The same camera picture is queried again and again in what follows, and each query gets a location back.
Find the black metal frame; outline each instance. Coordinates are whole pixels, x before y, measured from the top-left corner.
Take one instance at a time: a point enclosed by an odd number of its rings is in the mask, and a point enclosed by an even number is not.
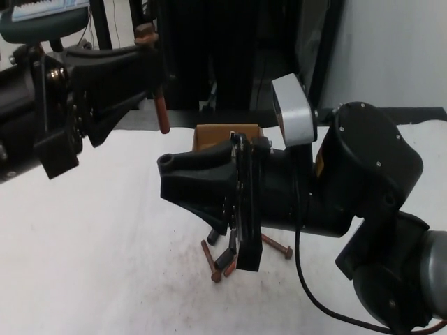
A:
[[[90,0],[91,16],[95,23],[96,38],[101,50],[112,49],[109,24],[105,14],[104,0]]]

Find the black cable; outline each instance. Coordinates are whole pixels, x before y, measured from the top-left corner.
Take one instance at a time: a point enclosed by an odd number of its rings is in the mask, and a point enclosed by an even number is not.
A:
[[[258,110],[259,93],[261,92],[261,88],[263,86],[264,76],[265,76],[265,69],[266,68],[267,68],[267,57],[264,58],[264,69],[263,69],[263,74],[261,75],[261,82],[259,83],[259,87],[258,87],[258,94],[256,94],[256,107],[255,107],[255,110]]]
[[[115,31],[118,37],[118,47],[121,47],[121,41],[119,40],[118,27],[117,27],[117,9],[115,8],[115,0],[113,0],[113,22],[115,23]]]
[[[82,33],[81,38],[79,39],[78,47],[81,44],[82,39],[84,38],[85,32],[87,31],[87,28],[89,26],[90,20],[91,20],[91,8],[90,8],[90,11],[89,11],[89,21],[88,21],[87,25],[85,26],[85,29],[84,29],[84,32]]]
[[[331,311],[329,308],[325,307],[324,305],[322,305],[322,303],[320,303],[315,297],[314,295],[310,292],[309,287],[306,284],[306,280],[302,274],[302,269],[301,269],[301,261],[300,261],[300,229],[297,229],[296,235],[295,235],[295,263],[296,263],[296,269],[298,271],[298,277],[300,277],[300,282],[302,285],[303,290],[305,291],[306,295],[308,296],[308,298],[310,299],[310,301],[323,313],[337,319],[343,322],[347,322],[350,323],[351,325],[355,325],[355,326],[359,326],[362,328],[366,328],[378,333],[382,333],[382,334],[393,334],[391,332],[391,329],[386,328],[386,327],[380,327],[380,326],[376,326],[373,325],[371,323],[368,322],[364,322],[364,321],[359,321],[353,318],[350,318],[348,316],[342,315],[342,314],[338,314],[334,311]],[[439,322],[437,325],[427,328],[427,329],[423,329],[420,331],[416,331],[416,332],[410,332],[410,334],[413,335],[430,335],[433,334],[437,331],[439,331],[440,329],[444,328],[447,325],[447,321],[441,321]]]

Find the chair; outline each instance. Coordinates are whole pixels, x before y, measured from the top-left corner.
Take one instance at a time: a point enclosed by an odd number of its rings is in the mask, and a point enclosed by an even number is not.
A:
[[[12,5],[19,5],[30,1],[12,0]],[[13,9],[2,13],[0,19],[0,34],[3,39],[12,44],[33,45],[49,41],[55,52],[63,50],[61,38],[74,34],[89,23],[89,9],[80,8],[64,13],[48,15],[36,19],[12,22]]]

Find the gray cylinder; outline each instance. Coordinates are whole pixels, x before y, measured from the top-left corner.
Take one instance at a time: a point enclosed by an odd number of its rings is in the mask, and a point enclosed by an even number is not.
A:
[[[434,316],[447,320],[447,232],[426,233],[420,283],[425,303]]]

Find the table surface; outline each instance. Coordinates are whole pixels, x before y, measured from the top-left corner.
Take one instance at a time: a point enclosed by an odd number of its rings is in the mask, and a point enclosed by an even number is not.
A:
[[[447,122],[400,130],[425,164],[403,210],[445,230]],[[318,132],[315,151],[326,128]],[[284,147],[278,128],[265,134]],[[209,227],[159,198],[156,158],[190,150],[192,137],[114,131],[61,177],[37,168],[0,186],[0,334],[372,334],[322,314],[294,261],[268,246],[258,273],[211,282],[200,247]],[[375,322],[335,266],[358,224],[341,239],[304,235],[302,266],[327,307]],[[292,232],[263,232],[293,245]]]

